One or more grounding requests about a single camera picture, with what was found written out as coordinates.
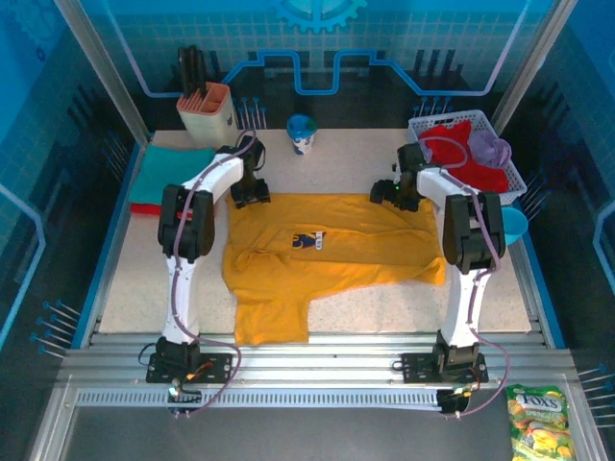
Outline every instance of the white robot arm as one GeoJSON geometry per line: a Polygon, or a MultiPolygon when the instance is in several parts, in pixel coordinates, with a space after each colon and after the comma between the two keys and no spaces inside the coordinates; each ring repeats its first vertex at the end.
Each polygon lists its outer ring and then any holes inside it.
{"type": "Polygon", "coordinates": [[[256,165],[263,152],[264,146],[258,139],[244,136],[238,147],[220,148],[213,162],[192,180],[164,188],[158,240],[166,255],[169,299],[166,324],[156,344],[156,352],[150,357],[147,382],[182,380],[203,365],[197,341],[199,324],[191,300],[194,271],[202,260],[201,256],[211,250],[213,206],[227,190],[231,190],[237,207],[270,202],[267,184],[255,177],[256,165]],[[180,229],[188,200],[188,218],[180,229]],[[176,240],[179,243],[177,252],[174,248],[176,240]]]}
{"type": "Polygon", "coordinates": [[[473,331],[478,331],[482,296],[495,265],[477,213],[484,220],[497,257],[504,256],[500,197],[471,188],[439,166],[427,164],[418,144],[398,150],[393,170],[395,180],[381,180],[372,187],[372,202],[386,200],[400,209],[417,211],[419,202],[429,198],[444,210],[442,251],[451,265],[452,285],[446,319],[433,348],[437,372],[443,376],[455,370],[473,370],[479,360],[479,343],[473,331]],[[478,197],[480,210],[475,208],[471,191],[478,197]]]}
{"type": "MultiPolygon", "coordinates": [[[[233,184],[239,182],[243,176],[243,160],[241,158],[231,158],[225,162],[222,161],[230,156],[230,154],[216,154],[213,158],[213,163],[217,162],[219,166],[211,170],[197,189],[198,192],[206,192],[211,196],[212,206],[215,205],[218,199],[222,197],[222,195],[229,190],[233,184]]],[[[199,175],[192,180],[184,182],[182,184],[183,189],[190,190],[200,175],[201,173],[199,173],[199,175]]],[[[210,243],[213,244],[213,235],[211,235],[210,243]]],[[[195,314],[195,309],[190,308],[193,305],[190,298],[192,293],[194,293],[194,290],[192,289],[192,276],[203,259],[198,257],[190,262],[188,257],[180,256],[180,261],[182,271],[180,277],[178,278],[175,291],[175,303],[178,311],[178,320],[190,333],[197,336],[199,334],[199,322],[195,314]]],[[[173,255],[166,258],[166,266],[169,274],[169,293],[171,293],[171,284],[173,282],[173,275],[176,270],[175,257],[173,257],[173,255]]],[[[180,330],[177,322],[175,321],[170,296],[168,299],[166,324],[164,325],[162,336],[164,336],[167,341],[175,344],[190,344],[194,341],[193,338],[180,330]]]]}

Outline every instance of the white plastic basket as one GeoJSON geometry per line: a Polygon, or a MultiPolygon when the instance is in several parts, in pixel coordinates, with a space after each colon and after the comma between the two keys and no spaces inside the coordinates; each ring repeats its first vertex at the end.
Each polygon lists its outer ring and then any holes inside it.
{"type": "MultiPolygon", "coordinates": [[[[444,125],[450,128],[464,120],[470,120],[470,122],[472,122],[472,132],[488,130],[493,133],[493,135],[496,135],[482,110],[464,110],[462,112],[410,118],[407,122],[408,142],[417,142],[422,133],[437,125],[444,125]]],[[[429,154],[423,144],[421,144],[421,149],[423,150],[423,155],[425,155],[426,160],[430,161],[430,158],[428,158],[429,154]]],[[[508,179],[508,191],[504,194],[500,194],[500,203],[503,206],[512,204],[517,197],[522,196],[528,191],[528,187],[524,183],[523,178],[521,178],[517,168],[515,168],[515,165],[512,164],[512,161],[505,167],[504,172],[508,179]]]]}

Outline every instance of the cup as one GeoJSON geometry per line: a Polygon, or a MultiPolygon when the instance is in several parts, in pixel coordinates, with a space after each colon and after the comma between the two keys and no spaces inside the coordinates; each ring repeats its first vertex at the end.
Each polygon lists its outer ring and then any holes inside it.
{"type": "Polygon", "coordinates": [[[286,122],[286,132],[292,140],[295,154],[303,156],[311,150],[318,127],[316,122],[302,113],[295,113],[286,122]]]}
{"type": "Polygon", "coordinates": [[[504,222],[504,240],[506,245],[512,245],[520,236],[528,231],[528,218],[517,208],[503,206],[502,220],[504,222]]]}

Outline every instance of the green towel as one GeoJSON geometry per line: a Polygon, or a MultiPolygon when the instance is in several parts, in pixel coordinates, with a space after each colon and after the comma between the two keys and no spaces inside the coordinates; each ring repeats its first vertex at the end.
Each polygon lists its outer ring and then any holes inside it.
{"type": "Polygon", "coordinates": [[[161,205],[162,190],[168,184],[191,180],[211,163],[214,156],[213,149],[178,151],[148,146],[131,189],[131,204],[161,205]]]}

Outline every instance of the snack bag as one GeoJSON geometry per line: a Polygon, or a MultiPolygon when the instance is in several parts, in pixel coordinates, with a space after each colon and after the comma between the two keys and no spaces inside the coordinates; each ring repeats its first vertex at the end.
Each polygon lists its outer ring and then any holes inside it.
{"type": "Polygon", "coordinates": [[[513,461],[575,461],[568,403],[554,386],[506,388],[513,461]]]}

